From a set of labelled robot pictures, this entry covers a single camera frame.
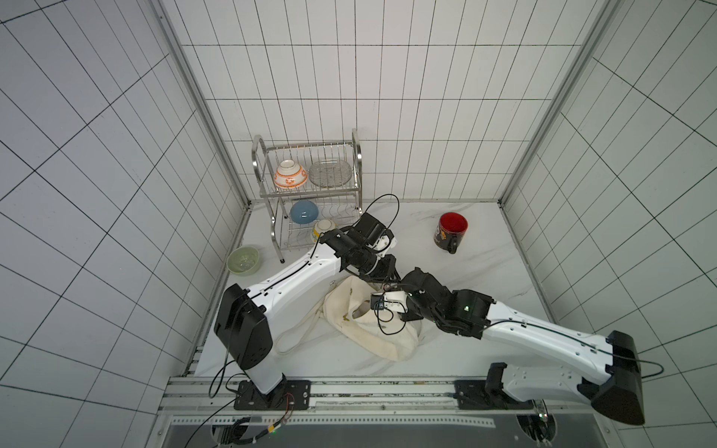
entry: mug handle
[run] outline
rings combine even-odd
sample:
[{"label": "mug handle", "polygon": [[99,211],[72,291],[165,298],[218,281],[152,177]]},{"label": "mug handle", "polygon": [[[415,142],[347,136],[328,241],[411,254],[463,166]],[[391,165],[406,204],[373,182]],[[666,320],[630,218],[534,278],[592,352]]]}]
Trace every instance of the mug handle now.
[{"label": "mug handle", "polygon": [[448,239],[448,253],[454,254],[458,249],[458,237],[455,234],[451,234]]}]

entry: white cloth bag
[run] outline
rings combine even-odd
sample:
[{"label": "white cloth bag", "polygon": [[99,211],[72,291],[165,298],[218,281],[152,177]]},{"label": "white cloth bag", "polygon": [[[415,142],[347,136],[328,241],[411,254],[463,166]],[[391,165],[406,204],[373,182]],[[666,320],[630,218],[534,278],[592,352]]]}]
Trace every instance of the white cloth bag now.
[{"label": "white cloth bag", "polygon": [[[411,357],[419,344],[420,321],[408,322],[405,328],[398,313],[388,310],[379,311],[383,332],[379,329],[376,314],[369,307],[371,293],[376,292],[368,283],[352,275],[341,282],[333,291],[319,300],[311,311],[293,328],[286,330],[276,340],[275,350],[285,355],[301,345],[316,326],[318,319],[324,317],[332,327],[341,331],[353,342],[391,361],[404,361]],[[306,332],[299,342],[286,351],[279,349],[281,340],[290,332],[311,319]]]}]

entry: wire shelf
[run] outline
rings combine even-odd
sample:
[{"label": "wire shelf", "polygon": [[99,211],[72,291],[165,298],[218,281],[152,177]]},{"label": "wire shelf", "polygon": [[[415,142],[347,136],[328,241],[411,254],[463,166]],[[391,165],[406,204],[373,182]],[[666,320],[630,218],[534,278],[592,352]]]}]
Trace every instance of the wire shelf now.
[{"label": "wire shelf", "polygon": [[[355,157],[353,151],[353,142],[327,142],[327,143],[307,143],[305,145],[290,146],[273,146],[265,149],[263,160],[256,154],[257,167],[255,169],[257,180],[264,185],[264,191],[261,192],[262,198],[283,197],[326,197],[336,194],[346,194],[352,191],[358,191],[359,171],[357,166],[359,160]],[[276,168],[284,160],[291,159],[298,162],[307,172],[309,168],[316,162],[320,161],[344,161],[351,166],[351,176],[344,185],[334,187],[319,187],[313,184],[309,179],[303,184],[288,189],[281,188],[274,184],[274,173]]]},{"label": "wire shelf", "polygon": [[[266,203],[271,219],[270,233],[281,262],[283,249],[314,245],[314,224],[320,219],[332,219],[337,227],[358,221],[361,215],[361,141],[356,130],[350,141],[305,143],[267,148],[261,135],[254,137],[252,163],[259,184],[260,197]],[[351,169],[343,185],[320,187],[307,179],[301,186],[284,189],[274,184],[276,167],[284,160],[298,162],[306,171],[317,162],[343,161]],[[294,202],[309,199],[318,207],[315,221],[296,224],[289,218]]]},{"label": "wire shelf", "polygon": [[318,217],[308,224],[296,224],[291,218],[282,220],[282,226],[285,229],[282,229],[280,233],[280,247],[292,249],[313,246],[315,243],[312,238],[313,227],[321,219],[331,219],[337,227],[341,228],[355,223],[360,217],[359,208],[348,201],[318,203],[316,206],[318,207]]}]

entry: black mug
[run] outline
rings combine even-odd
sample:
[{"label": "black mug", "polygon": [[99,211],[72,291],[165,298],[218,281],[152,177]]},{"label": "black mug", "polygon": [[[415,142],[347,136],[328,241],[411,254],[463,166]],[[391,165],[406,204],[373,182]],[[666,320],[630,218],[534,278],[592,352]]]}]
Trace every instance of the black mug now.
[{"label": "black mug", "polygon": [[463,215],[452,211],[444,213],[441,215],[441,219],[438,220],[438,227],[433,235],[433,241],[441,249],[454,254],[466,230],[468,230],[468,220]]}]

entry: blue bowl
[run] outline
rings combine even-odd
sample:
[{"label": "blue bowl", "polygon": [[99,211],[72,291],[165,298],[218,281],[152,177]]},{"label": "blue bowl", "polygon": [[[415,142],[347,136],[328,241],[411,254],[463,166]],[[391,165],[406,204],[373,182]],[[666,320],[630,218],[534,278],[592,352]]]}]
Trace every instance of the blue bowl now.
[{"label": "blue bowl", "polygon": [[296,224],[308,224],[318,218],[318,207],[308,199],[303,199],[294,203],[289,214]]}]

